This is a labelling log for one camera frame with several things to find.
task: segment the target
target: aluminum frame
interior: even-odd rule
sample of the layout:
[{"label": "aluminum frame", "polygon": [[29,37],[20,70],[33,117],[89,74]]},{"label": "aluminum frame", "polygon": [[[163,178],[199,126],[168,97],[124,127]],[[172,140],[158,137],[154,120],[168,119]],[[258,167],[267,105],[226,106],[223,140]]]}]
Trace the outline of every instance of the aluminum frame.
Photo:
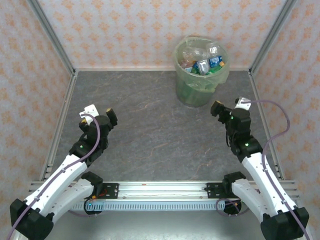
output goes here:
[{"label": "aluminum frame", "polygon": [[285,4],[283,5],[283,8],[280,11],[279,16],[277,17],[273,26],[271,27],[269,34],[264,40],[262,47],[260,48],[257,56],[255,57],[255,60],[252,63],[252,66],[249,69],[249,72],[251,75],[257,72],[260,64],[262,63],[263,59],[267,55],[271,45],[274,43],[275,39],[277,38],[278,33],[280,32],[281,28],[285,24],[296,2],[297,0],[286,0]]},{"label": "aluminum frame", "polygon": [[58,149],[61,133],[64,128],[68,108],[70,105],[72,93],[74,92],[74,88],[76,85],[76,79],[77,79],[76,74],[72,74],[70,76],[69,84],[68,84],[68,87],[67,87],[65,94],[64,94],[63,104],[61,106],[59,117],[57,119],[57,124],[55,127],[54,136],[53,136],[51,144],[50,144],[50,149],[49,149],[48,154],[45,158],[45,161],[44,161],[41,173],[40,173],[40,177],[39,177],[40,181],[46,179],[46,174],[48,171],[51,172],[51,170],[48,168],[49,168],[49,166],[52,167],[53,162],[55,160],[55,156],[56,156],[56,152]]},{"label": "aluminum frame", "polygon": [[[251,81],[251,86],[252,86],[252,89],[253,89],[253,93],[254,93],[255,99],[260,100],[260,96],[259,96],[259,93],[258,93],[258,90],[257,90],[257,86],[256,86],[256,83],[255,83],[254,76],[251,75],[249,71],[248,71],[248,74],[249,74],[249,78],[250,78],[250,81]],[[261,120],[262,120],[264,131],[265,131],[265,134],[266,134],[266,138],[269,140],[271,138],[271,133],[270,133],[270,130],[269,130],[269,127],[268,127],[266,114],[264,112],[264,109],[262,107],[261,102],[257,102],[256,104],[257,104],[259,112],[260,112],[260,116],[261,116]],[[270,142],[269,148],[270,148],[272,159],[273,159],[273,162],[274,162],[274,165],[275,165],[275,169],[278,172],[278,177],[281,180],[285,180],[286,179],[285,171],[284,171],[284,169],[283,169],[283,167],[281,165],[280,157],[279,157],[278,151],[276,150],[275,144],[273,142]]]},{"label": "aluminum frame", "polygon": [[[130,68],[130,67],[109,67],[109,68],[76,68],[75,72],[128,72],[128,71],[175,71],[175,67],[146,67],[146,68]],[[230,71],[248,71],[248,67],[231,67]]]},{"label": "aluminum frame", "polygon": [[57,37],[52,25],[50,24],[44,10],[42,9],[38,0],[27,0],[30,7],[32,8],[33,12],[37,16],[39,22],[41,23],[43,29],[45,30],[47,36],[49,37],[50,41],[52,42],[54,48],[56,49],[57,53],[59,54],[65,68],[70,72],[74,73],[75,68],[73,67],[67,53],[65,52],[59,38]]}]

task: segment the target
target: black mounting bracket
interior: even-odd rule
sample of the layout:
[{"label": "black mounting bracket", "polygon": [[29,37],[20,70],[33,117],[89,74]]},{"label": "black mounting bracket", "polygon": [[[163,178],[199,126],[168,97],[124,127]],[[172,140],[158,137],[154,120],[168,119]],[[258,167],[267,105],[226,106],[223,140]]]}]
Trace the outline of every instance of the black mounting bracket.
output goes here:
[{"label": "black mounting bracket", "polygon": [[236,195],[226,193],[224,184],[222,182],[208,182],[204,189],[208,194],[208,199],[238,199]]},{"label": "black mounting bracket", "polygon": [[99,199],[117,199],[119,194],[119,183],[103,183]]}]

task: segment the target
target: bottle label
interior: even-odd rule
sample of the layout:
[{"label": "bottle label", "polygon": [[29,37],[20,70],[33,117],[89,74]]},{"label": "bottle label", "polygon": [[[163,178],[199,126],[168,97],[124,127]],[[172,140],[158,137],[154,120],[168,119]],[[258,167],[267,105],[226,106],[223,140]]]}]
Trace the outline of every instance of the bottle label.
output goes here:
[{"label": "bottle label", "polygon": [[195,62],[194,64],[193,64],[193,66],[192,66],[193,68],[195,68],[196,70],[198,70],[199,68],[198,68],[198,64],[197,64],[197,62]]},{"label": "bottle label", "polygon": [[222,56],[217,56],[209,59],[210,68],[218,66],[220,62],[222,62]]}]

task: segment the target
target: orange floral wallpaper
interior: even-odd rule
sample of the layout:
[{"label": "orange floral wallpaper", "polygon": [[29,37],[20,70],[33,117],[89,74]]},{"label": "orange floral wallpaper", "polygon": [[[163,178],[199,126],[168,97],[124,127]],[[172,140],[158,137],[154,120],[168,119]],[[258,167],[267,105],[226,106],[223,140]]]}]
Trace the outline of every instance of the orange floral wallpaper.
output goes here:
[{"label": "orange floral wallpaper", "polygon": [[[291,119],[276,149],[286,178],[298,181],[314,236],[320,236],[319,13],[317,0],[299,0],[254,76],[260,98],[280,103]],[[264,109],[271,132],[283,131],[281,111],[272,105]]]},{"label": "orange floral wallpaper", "polygon": [[39,179],[70,74],[26,0],[0,1],[0,239]]},{"label": "orange floral wallpaper", "polygon": [[249,68],[285,0],[40,0],[75,68],[173,68],[186,35],[217,38]]}]

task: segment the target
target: green bottle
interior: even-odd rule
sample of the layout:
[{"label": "green bottle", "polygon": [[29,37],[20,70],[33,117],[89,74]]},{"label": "green bottle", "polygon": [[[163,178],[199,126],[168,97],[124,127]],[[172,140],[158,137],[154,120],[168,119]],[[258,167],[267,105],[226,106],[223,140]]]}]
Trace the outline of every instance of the green bottle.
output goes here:
[{"label": "green bottle", "polygon": [[195,67],[193,67],[193,68],[191,69],[191,73],[192,73],[192,74],[199,74],[199,71],[198,71]]},{"label": "green bottle", "polygon": [[213,67],[213,68],[210,68],[206,75],[215,74],[215,73],[218,72],[220,69],[222,69],[222,66],[220,66],[220,65],[215,66],[215,67]]}]

